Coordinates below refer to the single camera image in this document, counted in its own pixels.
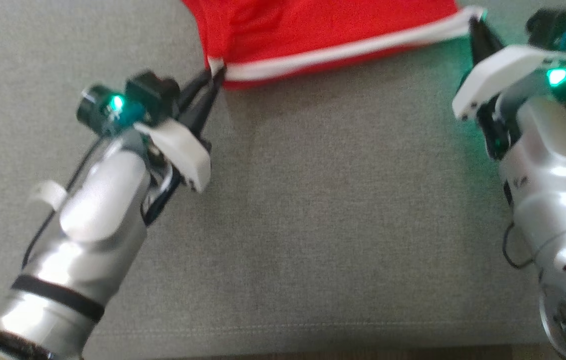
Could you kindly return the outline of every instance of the silver robotic arm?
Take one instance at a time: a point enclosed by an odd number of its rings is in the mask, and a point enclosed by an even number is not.
[[[180,91],[148,71],[125,94],[100,85],[84,92],[79,120],[111,142],[53,214],[52,236],[26,254],[0,306],[0,360],[82,358],[175,187],[202,192],[209,182],[210,146],[200,132],[223,75],[203,71]]]
[[[488,155],[499,161],[513,224],[539,271],[543,327],[566,358],[566,52],[502,47],[482,20],[472,27],[482,38],[472,38],[475,67],[454,99],[454,112],[477,120]],[[486,43],[498,45],[489,49]]]

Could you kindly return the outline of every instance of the green light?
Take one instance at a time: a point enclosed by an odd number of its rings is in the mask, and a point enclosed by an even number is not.
[[[547,72],[551,87],[557,87],[566,80],[566,68],[553,68]]]
[[[117,112],[117,111],[120,111],[120,109],[123,108],[124,104],[125,104],[125,100],[123,100],[123,97],[120,96],[120,95],[116,95],[109,102],[109,107],[111,107],[112,110]]]

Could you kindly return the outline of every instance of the gray fabric surface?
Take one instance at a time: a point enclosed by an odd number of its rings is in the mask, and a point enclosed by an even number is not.
[[[514,42],[566,0],[475,3]],[[224,93],[209,190],[176,194],[86,357],[542,340],[534,271],[500,254],[496,166],[452,118],[468,54],[459,39]],[[175,0],[0,0],[0,298],[44,214],[26,193],[93,140],[81,90],[145,68],[186,80],[201,58]]]

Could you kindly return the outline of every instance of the white stripe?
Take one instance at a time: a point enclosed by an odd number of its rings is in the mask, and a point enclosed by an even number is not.
[[[310,66],[349,59],[398,46],[439,43],[467,34],[470,18],[481,17],[484,12],[485,10],[482,7],[468,6],[452,16],[413,29],[391,32],[295,55],[248,63],[226,63],[225,80],[230,82],[256,82],[291,74]],[[208,61],[210,64],[218,64],[219,62],[222,63],[223,60],[209,57]]]

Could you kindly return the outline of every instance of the black ring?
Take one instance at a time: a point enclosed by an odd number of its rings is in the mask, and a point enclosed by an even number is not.
[[[34,276],[20,275],[16,278],[11,288],[61,303],[83,314],[85,317],[92,319],[94,322],[99,322],[105,313],[104,306],[83,296],[83,294],[72,289],[67,289],[67,287],[42,281]]]

